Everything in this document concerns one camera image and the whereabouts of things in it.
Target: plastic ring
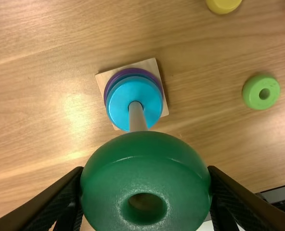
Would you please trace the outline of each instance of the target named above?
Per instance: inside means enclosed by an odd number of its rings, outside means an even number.
[[[271,75],[260,74],[250,78],[243,86],[245,104],[256,110],[272,107],[279,98],[281,88]]]
[[[138,131],[100,147],[80,179],[84,215],[100,231],[194,231],[210,209],[210,175],[168,134]]]
[[[120,80],[124,79],[124,77],[129,76],[141,76],[146,77],[152,80],[160,89],[162,96],[163,96],[163,89],[161,82],[149,71],[140,69],[140,68],[127,68],[123,69],[117,73],[115,73],[107,82],[105,89],[104,89],[104,103],[106,104],[107,96],[111,88]]]
[[[208,8],[217,14],[226,14],[234,11],[242,0],[206,0]]]
[[[119,129],[129,131],[129,105],[133,101],[141,103],[147,127],[151,128],[161,117],[163,97],[158,87],[143,77],[123,79],[109,91],[106,101],[109,119]]]

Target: purple ring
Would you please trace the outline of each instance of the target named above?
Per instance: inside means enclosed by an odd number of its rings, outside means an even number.
[[[145,75],[147,77],[149,77],[151,80],[153,80],[153,82],[157,85],[157,87],[159,88],[162,97],[164,95],[163,93],[163,88],[162,88],[162,84],[161,82],[149,71],[140,69],[140,68],[126,68],[123,69],[117,73],[115,73],[107,82],[105,89],[104,89],[104,103],[106,104],[106,99],[108,96],[108,90],[111,89],[112,85],[115,84],[116,81],[118,81],[119,78],[121,78],[124,75],[128,75],[128,74],[141,74],[141,75]]]

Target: blue ring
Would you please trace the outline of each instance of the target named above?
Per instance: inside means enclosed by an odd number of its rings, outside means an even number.
[[[158,87],[144,77],[128,77],[114,85],[106,101],[109,119],[119,129],[129,131],[129,105],[133,101],[142,104],[147,127],[151,128],[161,117],[163,97]]]
[[[149,76],[145,75],[145,74],[141,74],[141,73],[129,73],[129,74],[124,74],[124,75],[121,75],[118,79],[116,79],[115,82],[112,83],[112,86],[107,90],[108,93],[110,92],[110,90],[121,80],[125,79],[125,78],[128,78],[128,77],[143,77],[143,78],[146,78],[148,80],[150,80],[151,82],[153,82],[158,88],[162,87],[162,86],[159,86],[153,79],[151,79]]]

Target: light green ring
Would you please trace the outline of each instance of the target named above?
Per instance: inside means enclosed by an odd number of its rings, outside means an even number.
[[[261,99],[259,93],[263,89],[270,91],[266,99]],[[281,88],[277,80],[269,74],[259,74],[249,79],[242,89],[244,103],[255,110],[265,110],[272,107],[279,98]]]

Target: wooden table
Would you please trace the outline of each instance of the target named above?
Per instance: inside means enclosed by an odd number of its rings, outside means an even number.
[[[0,0],[0,217],[122,134],[94,75],[151,57],[170,112],[153,130],[253,192],[285,185],[285,0],[226,16],[203,0]],[[241,90],[261,71],[282,93],[253,111]]]

